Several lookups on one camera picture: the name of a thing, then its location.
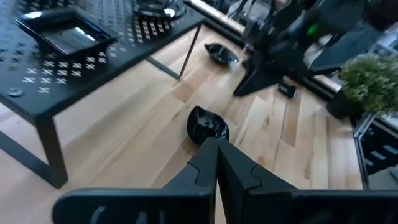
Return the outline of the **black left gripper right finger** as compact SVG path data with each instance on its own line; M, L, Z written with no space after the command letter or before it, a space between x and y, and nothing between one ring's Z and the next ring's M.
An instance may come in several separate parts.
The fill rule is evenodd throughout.
M218 141L227 224L398 224L398 190L305 190Z

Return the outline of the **black round rippled mini plate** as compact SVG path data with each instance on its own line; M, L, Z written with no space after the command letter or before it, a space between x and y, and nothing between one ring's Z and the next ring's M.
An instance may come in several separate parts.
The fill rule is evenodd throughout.
M173 20L186 12L182 0L131 0L135 14L146 17Z

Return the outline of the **black perforated metal riser shelf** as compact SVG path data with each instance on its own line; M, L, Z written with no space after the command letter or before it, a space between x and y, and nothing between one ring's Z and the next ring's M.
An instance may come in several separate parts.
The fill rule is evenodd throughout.
M21 30L14 21L25 13L77 6L119 34L105 49L61 58ZM135 64L150 60L204 17L190 6L178 19L138 19L130 0L0 0L0 104L33 125L42 143L42 161L0 131L0 149L52 187L68 174L54 117Z

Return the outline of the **green artificial plant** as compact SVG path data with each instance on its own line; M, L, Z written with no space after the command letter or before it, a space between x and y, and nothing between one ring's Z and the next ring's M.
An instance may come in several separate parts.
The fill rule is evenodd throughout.
M338 71L352 102L375 115L398 116L398 55L359 54Z

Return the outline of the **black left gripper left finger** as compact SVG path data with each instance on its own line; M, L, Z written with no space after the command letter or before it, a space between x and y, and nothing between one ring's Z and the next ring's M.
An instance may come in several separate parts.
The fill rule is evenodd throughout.
M76 189L53 206L53 224L213 224L218 141L208 138L159 189Z

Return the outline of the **black square mini plate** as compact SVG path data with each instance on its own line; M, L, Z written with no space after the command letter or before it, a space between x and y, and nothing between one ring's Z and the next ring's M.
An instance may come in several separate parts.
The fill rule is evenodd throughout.
M61 58L77 58L105 49L119 34L77 6L45 9L14 18L17 26Z

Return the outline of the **dark plant pot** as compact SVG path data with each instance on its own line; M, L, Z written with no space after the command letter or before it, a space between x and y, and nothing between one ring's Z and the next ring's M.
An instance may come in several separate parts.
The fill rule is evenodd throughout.
M326 109L336 119L344 119L364 112L362 104L348 98L342 89L327 103Z

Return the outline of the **black rig frame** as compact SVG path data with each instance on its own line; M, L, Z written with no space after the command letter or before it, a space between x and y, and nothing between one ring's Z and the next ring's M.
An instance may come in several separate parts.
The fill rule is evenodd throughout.
M398 126L389 118L369 113L353 124L361 181L363 188L368 190L370 175L398 166Z

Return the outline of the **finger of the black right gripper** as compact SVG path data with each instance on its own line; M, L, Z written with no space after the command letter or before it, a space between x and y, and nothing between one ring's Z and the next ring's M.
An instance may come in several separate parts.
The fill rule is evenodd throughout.
M247 96L279 83L282 72L264 61L246 59L242 64L245 74L233 91L233 96Z

